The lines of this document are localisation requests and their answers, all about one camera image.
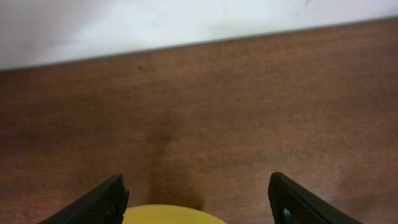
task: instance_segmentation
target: yellow object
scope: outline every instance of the yellow object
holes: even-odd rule
[[[226,224],[220,219],[191,208],[174,205],[141,205],[124,213],[123,224]]]

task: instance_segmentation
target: wood grain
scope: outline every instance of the wood grain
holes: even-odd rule
[[[273,223],[281,171],[358,220],[398,220],[398,19],[0,74],[0,222],[123,173],[129,206]]]

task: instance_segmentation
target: black plastic part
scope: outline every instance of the black plastic part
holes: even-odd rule
[[[41,224],[121,224],[128,200],[122,175],[114,175]]]
[[[280,172],[271,175],[268,198],[275,224],[360,224]]]

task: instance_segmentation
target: white wall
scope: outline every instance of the white wall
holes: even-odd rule
[[[398,0],[0,0],[0,69],[398,16]]]

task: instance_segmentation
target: brown wooden surface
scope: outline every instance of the brown wooden surface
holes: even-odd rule
[[[129,206],[273,223],[274,171],[398,220],[398,19],[2,72],[0,104],[0,223],[117,173]]]

